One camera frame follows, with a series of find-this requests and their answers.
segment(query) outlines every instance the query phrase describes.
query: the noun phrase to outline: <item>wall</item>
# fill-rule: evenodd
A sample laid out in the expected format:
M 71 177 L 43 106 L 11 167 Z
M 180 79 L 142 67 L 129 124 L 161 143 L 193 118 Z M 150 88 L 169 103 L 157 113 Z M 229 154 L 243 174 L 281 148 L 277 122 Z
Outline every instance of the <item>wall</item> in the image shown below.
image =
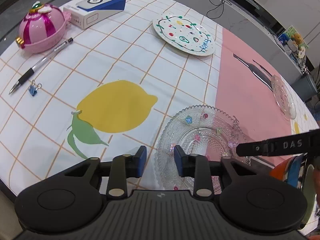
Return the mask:
M 284 28 L 290 25 L 296 28 L 310 47 L 307 51 L 308 58 L 317 67 L 320 61 L 320 0 L 255 1 Z

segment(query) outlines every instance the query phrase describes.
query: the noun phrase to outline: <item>binder clip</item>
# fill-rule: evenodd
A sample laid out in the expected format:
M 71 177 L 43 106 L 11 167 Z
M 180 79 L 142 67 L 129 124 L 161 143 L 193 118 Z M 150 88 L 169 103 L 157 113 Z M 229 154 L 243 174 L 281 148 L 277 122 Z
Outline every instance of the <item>binder clip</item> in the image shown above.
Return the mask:
M 29 86 L 28 90 L 29 90 L 29 93 L 34 97 L 39 88 L 42 88 L 42 84 L 39 83 L 36 85 L 35 80 L 32 80 L 32 84 Z

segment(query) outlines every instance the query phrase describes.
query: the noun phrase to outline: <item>pen grip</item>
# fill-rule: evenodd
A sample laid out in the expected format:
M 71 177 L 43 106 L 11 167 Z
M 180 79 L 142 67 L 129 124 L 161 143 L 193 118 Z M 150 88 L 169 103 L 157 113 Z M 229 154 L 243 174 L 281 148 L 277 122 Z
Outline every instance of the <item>pen grip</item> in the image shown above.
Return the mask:
M 23 74 L 21 78 L 19 78 L 19 84 L 23 85 L 24 82 L 26 82 L 35 72 L 33 71 L 32 68 L 30 68 L 27 72 Z

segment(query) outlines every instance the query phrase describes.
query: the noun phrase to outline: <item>cord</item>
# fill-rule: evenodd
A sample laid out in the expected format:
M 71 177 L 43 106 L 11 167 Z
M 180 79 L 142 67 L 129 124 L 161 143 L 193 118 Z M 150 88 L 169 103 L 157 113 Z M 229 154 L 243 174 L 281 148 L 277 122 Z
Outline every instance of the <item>cord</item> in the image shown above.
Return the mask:
M 316 81 L 315 81 L 317 89 L 319 89 L 318 86 L 320 86 L 320 79 L 318 80 L 319 72 L 320 72 L 320 62 L 319 62 L 319 67 L 318 67 L 318 75 L 317 75 L 317 78 L 316 78 Z
M 313 107 L 313 110 L 316 109 L 316 105 L 317 105 L 319 102 L 320 102 L 320 101 L 318 101 L 318 102 L 315 103 L 315 106 Z
M 218 18 L 220 18 L 220 17 L 222 16 L 223 11 L 224 11 L 224 4 L 225 4 L 225 3 L 227 3 L 227 4 L 229 4 L 229 5 L 232 5 L 232 3 L 230 2 L 230 0 L 221 0 L 221 2 L 220 2 L 219 4 L 214 4 L 211 0 L 209 0 L 209 2 L 210 2 L 212 5 L 216 6 L 216 8 L 209 10 L 209 11 L 207 12 L 207 15 L 206 15 L 209 19 L 212 19 L 212 20 L 213 20 L 213 19 L 218 19 Z M 208 16 L 209 12 L 214 11 L 215 9 L 219 8 L 221 5 L 222 5 L 222 12 L 221 12 L 220 16 L 219 16 L 219 17 L 215 17 L 215 18 L 210 18 L 210 17 Z

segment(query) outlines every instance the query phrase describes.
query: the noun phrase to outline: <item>plush toy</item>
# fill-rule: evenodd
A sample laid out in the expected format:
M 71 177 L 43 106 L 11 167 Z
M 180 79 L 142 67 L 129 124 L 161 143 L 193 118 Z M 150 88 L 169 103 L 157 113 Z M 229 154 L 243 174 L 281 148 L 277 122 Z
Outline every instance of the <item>plush toy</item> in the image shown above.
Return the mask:
M 303 42 L 303 39 L 299 33 L 292 34 L 291 40 L 292 40 L 293 44 L 297 45 L 298 47 Z

